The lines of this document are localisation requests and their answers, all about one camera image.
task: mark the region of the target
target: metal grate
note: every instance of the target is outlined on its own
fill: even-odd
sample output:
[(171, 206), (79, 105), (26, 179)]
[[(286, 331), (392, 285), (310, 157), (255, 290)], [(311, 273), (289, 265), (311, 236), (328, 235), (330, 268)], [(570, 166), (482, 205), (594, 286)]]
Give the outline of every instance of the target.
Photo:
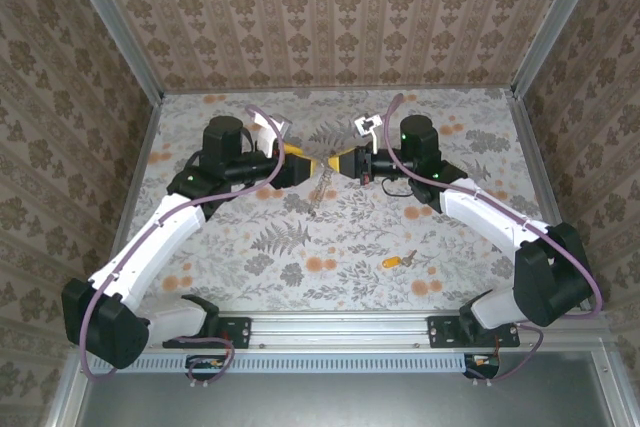
[[(190, 354), (143, 354), (121, 373), (184, 373)], [(94, 358), (97, 374), (111, 366)], [(229, 373), (464, 372), (464, 354), (237, 354)], [(212, 370), (194, 369), (194, 372)]]

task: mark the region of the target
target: wallpaper wall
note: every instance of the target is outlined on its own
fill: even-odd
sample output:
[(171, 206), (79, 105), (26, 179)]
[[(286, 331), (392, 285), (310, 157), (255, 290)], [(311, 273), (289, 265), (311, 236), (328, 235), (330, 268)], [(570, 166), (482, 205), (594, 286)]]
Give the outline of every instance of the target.
[(165, 90), (508, 84), (552, 0), (116, 0)]
[(89, 0), (0, 0), (0, 425), (47, 414), (60, 290), (107, 260), (149, 113)]
[(580, 0), (525, 103), (640, 392), (640, 0)]

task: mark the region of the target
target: metal base plate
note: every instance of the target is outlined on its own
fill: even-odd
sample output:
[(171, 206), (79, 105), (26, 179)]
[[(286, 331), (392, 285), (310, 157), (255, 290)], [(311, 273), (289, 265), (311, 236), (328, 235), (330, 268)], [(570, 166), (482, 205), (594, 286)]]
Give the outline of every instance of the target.
[(520, 338), (516, 330), (515, 334), (511, 333), (513, 324), (501, 325), (497, 329), (493, 329), (489, 335), (483, 340), (475, 343), (469, 343), (462, 334), (460, 327), (460, 316), (458, 315), (438, 315), (427, 317), (427, 325), (429, 332), (429, 343), (432, 349), (450, 349), (454, 347), (495, 347), (496, 337), (500, 343), (500, 347), (519, 347)]

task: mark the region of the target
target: small orange object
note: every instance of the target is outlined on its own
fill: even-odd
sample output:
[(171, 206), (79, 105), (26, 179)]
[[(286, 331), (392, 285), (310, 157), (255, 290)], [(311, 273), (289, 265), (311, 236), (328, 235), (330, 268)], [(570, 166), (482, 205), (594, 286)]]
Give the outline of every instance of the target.
[(402, 263), (402, 257), (390, 257), (382, 261), (382, 266), (385, 269), (390, 269), (391, 267), (395, 267), (396, 265), (400, 265)]

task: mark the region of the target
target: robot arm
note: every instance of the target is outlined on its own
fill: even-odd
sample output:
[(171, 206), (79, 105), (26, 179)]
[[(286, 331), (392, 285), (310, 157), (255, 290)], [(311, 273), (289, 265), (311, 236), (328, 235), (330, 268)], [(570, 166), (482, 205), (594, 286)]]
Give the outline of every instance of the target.
[[(193, 295), (161, 302), (152, 310), (140, 304), (153, 279), (181, 244), (207, 222), (224, 201), (187, 206), (159, 224), (168, 212), (192, 200), (231, 192), (234, 185), (253, 185), (268, 177), (277, 165), (275, 134), (259, 114), (256, 122), (266, 125), (258, 134), (260, 150), (242, 152), (242, 122), (234, 117), (215, 117), (204, 131), (199, 165), (187, 165), (169, 184), (168, 195), (145, 226), (125, 248), (88, 281), (72, 279), (63, 289), (62, 306), (67, 338), (78, 344), (89, 302), (97, 289), (115, 277), (98, 299), (90, 319), (87, 350), (116, 368), (133, 363), (147, 345), (175, 337), (212, 337), (218, 325), (218, 309)], [(289, 122), (275, 119), (282, 132)], [(285, 145), (285, 161), (271, 181), (275, 188), (300, 184), (313, 175), (315, 161), (299, 149)], [(157, 225), (120, 272), (113, 274), (137, 241)]]
[[(356, 126), (360, 134), (367, 137), (373, 135), (373, 129), (381, 123), (379, 116), (365, 116), (356, 121)], [(513, 286), (485, 292), (460, 309), (460, 332), (469, 343), (491, 339), (494, 329), (513, 322), (531, 321), (547, 326), (592, 294), (585, 278), (568, 260), (536, 234), (477, 198), (488, 194), (468, 179), (464, 171), (442, 159), (438, 133), (428, 117), (406, 117), (400, 123), (400, 132), (401, 148), (394, 149), (394, 153), (407, 169), (421, 177), (476, 193), (469, 195), (455, 188), (442, 189), (409, 179), (416, 199), (476, 230), (514, 264)], [(343, 175), (359, 179), (362, 185), (378, 176), (392, 180), (404, 176), (388, 150), (377, 149), (375, 142), (332, 157), (329, 165)], [(584, 248), (572, 226), (562, 223), (551, 227), (495, 202), (546, 233), (589, 269)]]

